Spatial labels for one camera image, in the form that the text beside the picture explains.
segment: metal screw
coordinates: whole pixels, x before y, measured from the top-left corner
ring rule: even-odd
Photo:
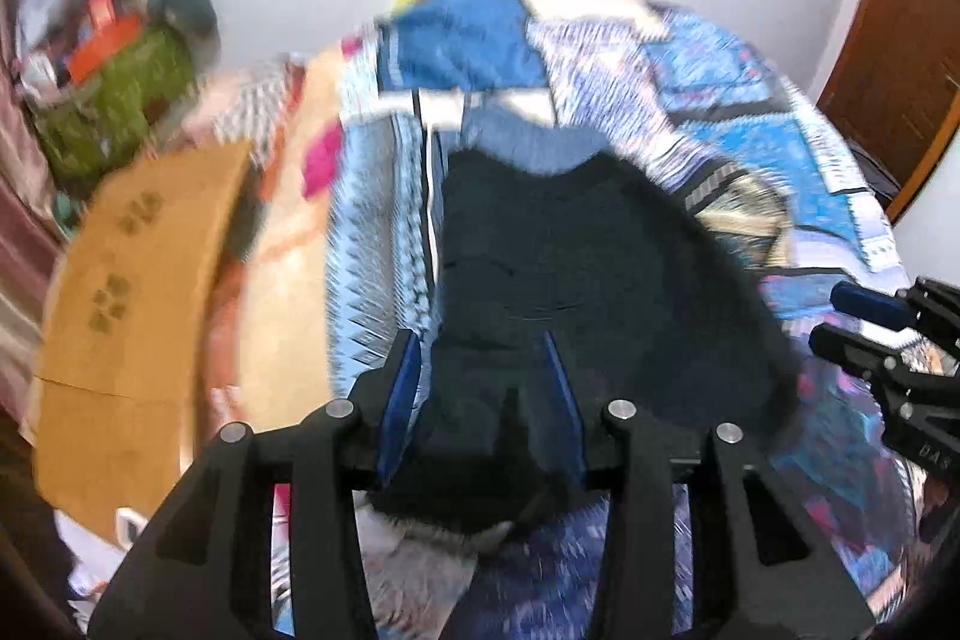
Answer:
[[[326,403],[325,410],[331,418],[346,418],[353,412],[353,403],[349,399],[339,397]]]
[[[637,406],[626,399],[614,399],[607,405],[607,410],[614,418],[627,421],[637,414]]]
[[[233,421],[227,424],[227,426],[224,426],[223,429],[220,429],[220,439],[222,439],[223,442],[239,442],[246,436],[247,427],[239,421]]]
[[[723,442],[736,445],[743,439],[743,429],[736,423],[722,423],[717,427],[717,437],[720,437]]]

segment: green bag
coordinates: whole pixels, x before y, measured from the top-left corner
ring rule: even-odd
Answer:
[[[184,40],[164,25],[147,28],[68,100],[35,111],[37,137],[56,183],[86,199],[107,172],[133,160],[171,104],[195,94]]]

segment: cardboard box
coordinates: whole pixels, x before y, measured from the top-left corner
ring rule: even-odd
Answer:
[[[206,302],[248,143],[110,175],[70,245],[37,358],[40,494],[116,542],[193,458]]]

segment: bed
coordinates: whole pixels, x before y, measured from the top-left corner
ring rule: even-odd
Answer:
[[[299,422],[381,365],[399,328],[440,326],[442,143],[464,108],[493,102],[549,132],[583,127],[674,194],[755,276],[803,371],[799,411],[771,462],[832,540],[877,617],[904,598],[923,473],[880,444],[865,384],[814,359],[829,321],[939,371],[913,333],[829,304],[853,280],[908,284],[889,223],[840,135],[750,44],[694,11],[641,0],[427,0],[305,65],[280,59],[213,80],[148,154],[250,139],[260,173],[253,239],[230,247],[210,304],[208,431]],[[275,502],[275,625],[293,631],[285,519]],[[454,535],[356,497],[383,638],[580,637],[608,503],[600,496],[522,537]],[[675,492],[675,632],[692,613],[685,492]]]

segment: blue quilt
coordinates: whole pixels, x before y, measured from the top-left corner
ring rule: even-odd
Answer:
[[[829,535],[863,594],[874,594],[915,536],[908,466],[880,444],[880,414],[863,384],[816,360],[805,343],[813,325],[824,320],[858,327],[832,311],[835,282],[891,290],[907,280],[889,225],[845,143],[753,47],[694,12],[637,1],[637,9],[662,23],[664,37],[635,30],[641,25],[635,20],[644,18],[624,19],[622,6],[605,15],[602,0],[570,4],[568,12],[557,5],[554,17],[535,17],[528,8],[524,0],[429,0],[383,20],[367,35],[376,48],[376,73],[353,70],[350,91],[366,79],[371,95],[413,92],[415,107],[419,92],[427,90],[463,92],[458,95],[464,109],[493,102],[498,112],[514,113],[496,128],[498,148],[510,150],[516,166],[536,160],[544,171],[563,168],[550,160],[552,146],[524,155],[517,147],[521,140],[539,139],[551,128],[560,134],[563,126],[587,127],[673,191],[752,268],[803,356],[800,415],[782,434],[771,462]],[[469,117],[476,124],[483,114]],[[329,246],[330,268],[349,271],[329,281],[339,393],[349,390],[359,371],[376,365],[389,336],[385,324],[414,328],[429,348],[440,312],[429,278],[443,252],[436,247],[443,219],[443,136],[426,127],[425,116],[424,127],[416,116],[365,118],[351,111],[347,121],[344,110],[342,118],[343,181],[332,192]],[[518,131],[511,140],[515,121],[538,130]],[[445,137],[448,143],[462,146],[482,138],[474,126],[469,139],[460,139],[464,131],[456,122],[443,133],[452,135]],[[600,146],[595,134],[589,138]],[[559,140],[556,149],[570,158]],[[371,176],[376,167],[387,173]],[[429,382],[425,352],[422,393]],[[584,636],[607,512],[606,498],[598,497],[568,517],[499,544],[451,540],[423,528],[394,530],[390,552],[365,551],[368,582],[398,584],[371,588],[381,636]],[[690,626],[693,595],[683,488],[675,493],[675,532],[679,631]],[[472,570],[454,597],[430,600],[422,593],[436,557]],[[897,598],[899,592],[893,593],[891,599]]]

